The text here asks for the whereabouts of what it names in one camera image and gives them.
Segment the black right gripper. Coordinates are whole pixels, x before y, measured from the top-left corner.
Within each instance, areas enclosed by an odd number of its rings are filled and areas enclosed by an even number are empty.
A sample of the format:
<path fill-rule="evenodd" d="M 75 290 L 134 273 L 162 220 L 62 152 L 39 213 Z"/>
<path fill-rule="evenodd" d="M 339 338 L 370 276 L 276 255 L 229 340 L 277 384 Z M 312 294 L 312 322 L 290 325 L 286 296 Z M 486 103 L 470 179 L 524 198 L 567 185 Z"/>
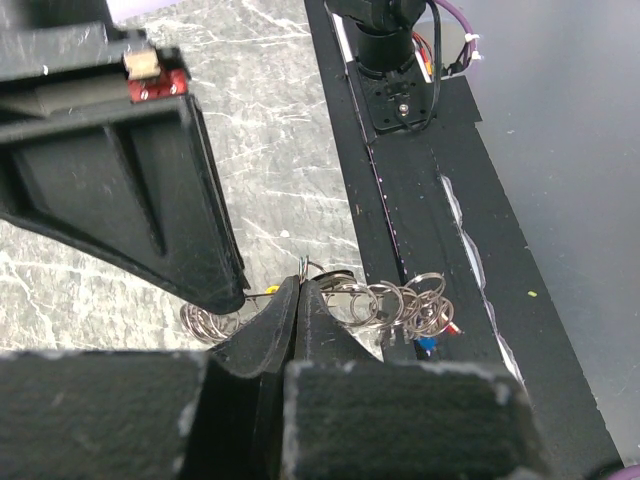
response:
<path fill-rule="evenodd" d="M 1 217 L 227 314 L 248 281 L 188 79 L 104 1 L 2 2 Z"/>

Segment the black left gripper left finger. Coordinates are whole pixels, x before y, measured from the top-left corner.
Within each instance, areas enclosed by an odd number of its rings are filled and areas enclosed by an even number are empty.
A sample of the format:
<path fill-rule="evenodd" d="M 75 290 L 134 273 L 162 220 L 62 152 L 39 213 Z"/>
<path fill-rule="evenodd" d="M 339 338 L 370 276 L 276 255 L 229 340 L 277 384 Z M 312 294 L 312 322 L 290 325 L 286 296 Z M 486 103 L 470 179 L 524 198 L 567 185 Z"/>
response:
<path fill-rule="evenodd" d="M 299 281 L 218 347 L 1 358 L 5 479 L 268 479 Z"/>

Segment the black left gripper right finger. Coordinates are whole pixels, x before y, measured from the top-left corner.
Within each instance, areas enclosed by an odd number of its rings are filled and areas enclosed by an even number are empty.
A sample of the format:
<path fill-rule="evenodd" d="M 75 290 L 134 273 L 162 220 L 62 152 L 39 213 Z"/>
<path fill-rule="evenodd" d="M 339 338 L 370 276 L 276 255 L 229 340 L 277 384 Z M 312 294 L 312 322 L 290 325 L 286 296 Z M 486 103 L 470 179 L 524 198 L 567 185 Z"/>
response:
<path fill-rule="evenodd" d="M 284 374 L 287 479 L 549 479 L 528 398 L 502 366 L 383 363 L 358 349 L 312 281 Z"/>

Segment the silver key yellow tag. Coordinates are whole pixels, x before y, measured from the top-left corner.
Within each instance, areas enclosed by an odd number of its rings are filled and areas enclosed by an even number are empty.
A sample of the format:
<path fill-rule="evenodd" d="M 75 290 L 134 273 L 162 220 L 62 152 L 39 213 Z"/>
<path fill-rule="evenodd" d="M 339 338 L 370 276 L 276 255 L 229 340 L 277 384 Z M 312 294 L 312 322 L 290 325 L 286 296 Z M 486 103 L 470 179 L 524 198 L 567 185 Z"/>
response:
<path fill-rule="evenodd" d="M 263 293 L 248 295 L 247 299 L 254 303 L 268 303 L 279 289 L 279 285 L 271 285 Z"/>

